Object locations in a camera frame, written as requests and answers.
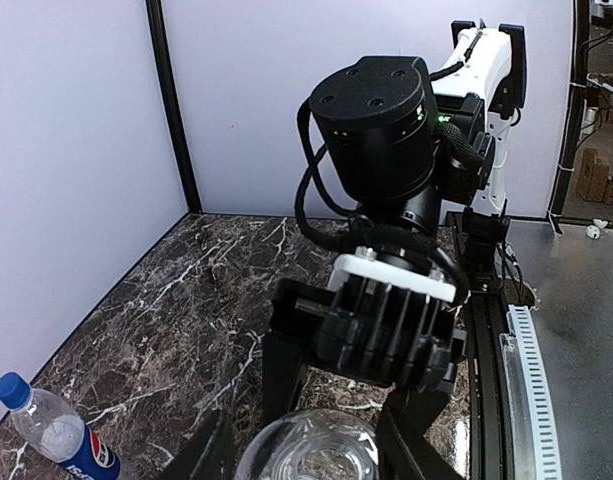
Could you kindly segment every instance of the pepsi logo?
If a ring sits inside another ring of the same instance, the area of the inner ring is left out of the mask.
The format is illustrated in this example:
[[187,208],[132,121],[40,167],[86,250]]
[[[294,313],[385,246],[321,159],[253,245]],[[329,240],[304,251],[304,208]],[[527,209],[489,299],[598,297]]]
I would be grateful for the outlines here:
[[102,468],[111,468],[113,465],[115,465],[115,454],[110,448],[102,443],[99,437],[92,430],[90,431],[90,445],[93,449],[93,458],[95,459],[95,463],[97,463],[97,465]]

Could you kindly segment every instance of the plastic water bottle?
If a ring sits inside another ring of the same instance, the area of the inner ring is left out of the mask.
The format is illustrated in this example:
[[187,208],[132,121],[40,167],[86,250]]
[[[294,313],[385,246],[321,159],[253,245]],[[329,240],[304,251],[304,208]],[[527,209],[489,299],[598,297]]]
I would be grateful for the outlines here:
[[74,477],[137,479],[134,467],[104,445],[61,397],[7,373],[0,378],[0,400],[28,444]]

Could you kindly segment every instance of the white mounting plate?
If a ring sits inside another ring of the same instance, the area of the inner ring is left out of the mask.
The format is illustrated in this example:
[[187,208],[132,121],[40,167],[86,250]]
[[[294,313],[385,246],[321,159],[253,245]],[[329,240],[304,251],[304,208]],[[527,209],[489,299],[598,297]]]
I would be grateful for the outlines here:
[[344,254],[337,257],[333,274],[328,283],[329,290],[337,290],[348,275],[368,278],[376,282],[390,284],[393,287],[411,290],[422,295],[430,295],[444,302],[452,303],[455,299],[455,286],[450,283],[433,280],[403,268],[389,265],[379,260],[361,258]]
[[591,4],[601,5],[602,7],[613,7],[613,0],[591,0]]

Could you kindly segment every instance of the bottle label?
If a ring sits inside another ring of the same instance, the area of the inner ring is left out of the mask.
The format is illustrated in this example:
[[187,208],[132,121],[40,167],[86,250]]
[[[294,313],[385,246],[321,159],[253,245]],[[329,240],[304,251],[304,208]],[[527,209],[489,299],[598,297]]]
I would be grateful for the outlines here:
[[88,426],[79,451],[59,466],[82,480],[117,480],[121,469],[119,457]]

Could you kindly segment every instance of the marble table surface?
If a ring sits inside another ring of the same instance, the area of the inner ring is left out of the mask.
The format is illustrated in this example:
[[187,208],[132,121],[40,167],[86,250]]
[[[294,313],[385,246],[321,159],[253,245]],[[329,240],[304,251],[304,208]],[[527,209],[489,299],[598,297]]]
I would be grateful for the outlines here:
[[[336,228],[334,222],[314,222]],[[440,234],[450,245],[450,232]],[[261,338],[282,277],[326,284],[334,256],[292,219],[189,215],[91,313],[34,382],[67,398],[144,480],[181,450],[217,407],[233,416],[238,455],[261,426]],[[469,397],[460,366],[453,401],[427,432],[469,469]],[[301,406],[371,423],[386,391],[311,370]],[[0,425],[0,480],[70,478]]]

